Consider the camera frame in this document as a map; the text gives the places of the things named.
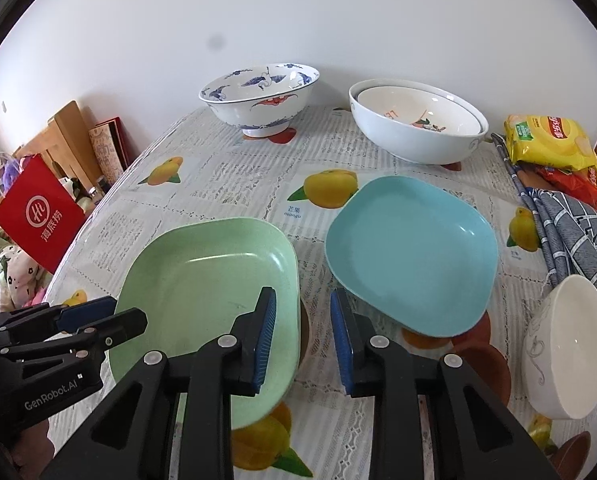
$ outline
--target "green plate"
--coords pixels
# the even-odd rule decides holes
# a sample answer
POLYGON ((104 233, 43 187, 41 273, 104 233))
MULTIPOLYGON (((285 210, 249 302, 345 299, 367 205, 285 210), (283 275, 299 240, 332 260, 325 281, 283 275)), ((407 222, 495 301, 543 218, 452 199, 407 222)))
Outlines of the green plate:
POLYGON ((300 352, 296 253, 279 229, 262 220, 229 218, 180 227, 140 253, 116 312, 139 307, 147 314, 147 330, 110 351, 114 378, 120 380, 150 350, 173 357, 229 333, 237 316, 254 310, 263 286, 272 286, 277 295, 267 374, 257 396, 232 397, 232 428, 260 420, 290 387, 300 352))

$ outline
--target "tilted white bowl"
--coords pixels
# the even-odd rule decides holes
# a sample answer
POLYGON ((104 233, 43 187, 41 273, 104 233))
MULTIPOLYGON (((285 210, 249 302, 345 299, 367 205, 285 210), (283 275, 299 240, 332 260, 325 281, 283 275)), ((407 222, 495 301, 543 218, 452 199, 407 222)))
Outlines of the tilted white bowl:
POLYGON ((529 402, 549 418, 583 418, 597 404, 597 289, 565 278, 527 327, 523 379, 529 402))
POLYGON ((205 85, 198 98, 216 117, 250 137, 269 137, 288 127, 305 105, 318 70, 272 63, 235 70, 205 85))
POLYGON ((361 81, 349 89, 349 105, 369 140, 417 164, 459 162, 489 129, 485 116, 467 101, 415 81, 361 81))

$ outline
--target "bowl with crane pattern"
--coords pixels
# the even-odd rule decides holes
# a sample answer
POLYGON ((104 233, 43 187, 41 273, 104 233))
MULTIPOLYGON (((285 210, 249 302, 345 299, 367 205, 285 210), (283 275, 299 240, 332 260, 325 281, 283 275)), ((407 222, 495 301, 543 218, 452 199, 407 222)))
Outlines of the bowl with crane pattern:
POLYGON ((234 70, 203 87, 198 98, 223 122, 249 137, 281 133, 307 104, 318 70, 270 63, 234 70))

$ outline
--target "red snack bag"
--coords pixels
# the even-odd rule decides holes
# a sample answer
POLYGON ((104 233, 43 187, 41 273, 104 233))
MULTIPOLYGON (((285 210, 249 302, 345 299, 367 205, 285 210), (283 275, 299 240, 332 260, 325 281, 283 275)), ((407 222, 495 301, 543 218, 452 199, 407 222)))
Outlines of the red snack bag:
POLYGON ((83 210, 36 155, 0 205, 0 226, 49 272, 63 259, 85 222, 83 210))
POLYGON ((597 210, 597 169, 594 166, 580 171, 557 170, 536 166, 536 173, 547 182, 597 210))

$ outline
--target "red paper bag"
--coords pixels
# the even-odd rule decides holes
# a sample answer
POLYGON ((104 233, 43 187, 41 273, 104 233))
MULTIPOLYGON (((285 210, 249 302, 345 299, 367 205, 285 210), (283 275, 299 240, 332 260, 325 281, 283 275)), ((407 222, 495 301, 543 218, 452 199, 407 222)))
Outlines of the red paper bag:
POLYGON ((0 226, 49 272, 85 222, 83 210, 35 155, 3 198, 0 226))

